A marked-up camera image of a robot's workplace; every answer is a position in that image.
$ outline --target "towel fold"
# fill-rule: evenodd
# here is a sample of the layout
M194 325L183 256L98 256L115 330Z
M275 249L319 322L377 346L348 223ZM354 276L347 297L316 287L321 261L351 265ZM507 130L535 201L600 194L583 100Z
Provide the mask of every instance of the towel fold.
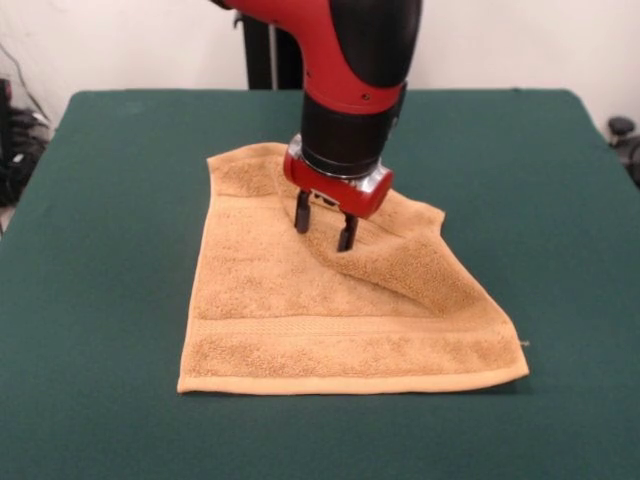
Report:
M313 201L309 233L293 228L285 150L208 160L178 392L447 392L529 373L509 317L442 239L442 211L391 191L337 253L335 208Z

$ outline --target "green tablecloth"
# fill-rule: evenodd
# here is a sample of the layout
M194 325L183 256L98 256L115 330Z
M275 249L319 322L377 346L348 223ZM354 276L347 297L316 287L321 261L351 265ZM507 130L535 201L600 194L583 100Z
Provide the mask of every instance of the green tablecloth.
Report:
M639 478L640 198L567 92L411 92L385 151L400 192L447 212L447 242L530 343L529 378L175 393L205 158L288 142L300 100L73 98L0 242L0 478Z

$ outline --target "towel hem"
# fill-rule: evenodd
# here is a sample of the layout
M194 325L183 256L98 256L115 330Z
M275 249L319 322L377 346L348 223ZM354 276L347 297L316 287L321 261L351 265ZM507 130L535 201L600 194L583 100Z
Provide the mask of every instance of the towel hem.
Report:
M522 358L509 368L488 372L405 377L181 377L178 393L220 392L246 395L375 395L384 393L446 393L478 390L529 374Z

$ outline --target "orange towel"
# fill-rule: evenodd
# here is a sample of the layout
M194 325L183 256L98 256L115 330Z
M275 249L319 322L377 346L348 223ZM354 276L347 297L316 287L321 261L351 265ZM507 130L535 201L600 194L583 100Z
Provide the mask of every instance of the orange towel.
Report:
M314 202L309 233L293 228L285 149L208 161L178 392L445 392L529 373L510 319L441 238L443 212L392 191L337 253L335 209Z

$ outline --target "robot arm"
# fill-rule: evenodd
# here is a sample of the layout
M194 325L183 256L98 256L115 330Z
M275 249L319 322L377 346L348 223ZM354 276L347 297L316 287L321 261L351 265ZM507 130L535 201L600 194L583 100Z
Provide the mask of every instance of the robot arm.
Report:
M214 0L276 25L297 40L304 60L300 136L285 159L301 188L296 227L309 227L308 197L347 216L339 250L353 245L357 218L373 214L391 187L380 164L402 107L422 0Z

